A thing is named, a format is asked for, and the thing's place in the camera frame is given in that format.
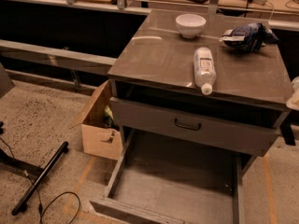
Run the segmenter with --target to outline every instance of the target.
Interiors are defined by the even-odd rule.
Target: closed drawer
[[[263,156],[278,138],[278,130],[194,115],[154,105],[111,98],[121,126],[159,133],[213,147]]]

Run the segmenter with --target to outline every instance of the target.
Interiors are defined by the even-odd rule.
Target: cardboard box flap
[[[94,124],[98,122],[98,120],[103,119],[104,114],[103,107],[97,107],[95,104],[99,99],[102,99],[102,102],[98,102],[100,105],[108,105],[108,101],[111,98],[111,85],[110,81],[104,82],[98,88],[96,88],[93,92],[93,95],[88,100],[88,102],[83,106],[78,116],[75,120],[69,125],[69,128],[73,128],[79,124],[82,124],[86,119]]]

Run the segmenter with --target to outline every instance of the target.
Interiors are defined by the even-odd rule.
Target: drawer bottom
[[[234,152],[153,133],[135,134],[130,146],[113,202],[154,213],[157,223],[238,223]]]

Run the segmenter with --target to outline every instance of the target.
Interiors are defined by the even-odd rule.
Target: bottle
[[[204,95],[213,92],[216,72],[212,52],[209,48],[197,49],[193,59],[194,78],[196,86],[200,87]]]

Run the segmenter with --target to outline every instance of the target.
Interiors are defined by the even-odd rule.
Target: cabinet
[[[179,14],[152,10],[108,72],[124,151],[91,203],[130,223],[243,223],[242,175],[278,138],[292,85],[276,45],[242,53],[219,41],[252,20],[203,15],[205,31],[185,39]],[[216,61],[209,96],[194,84],[199,47]]]

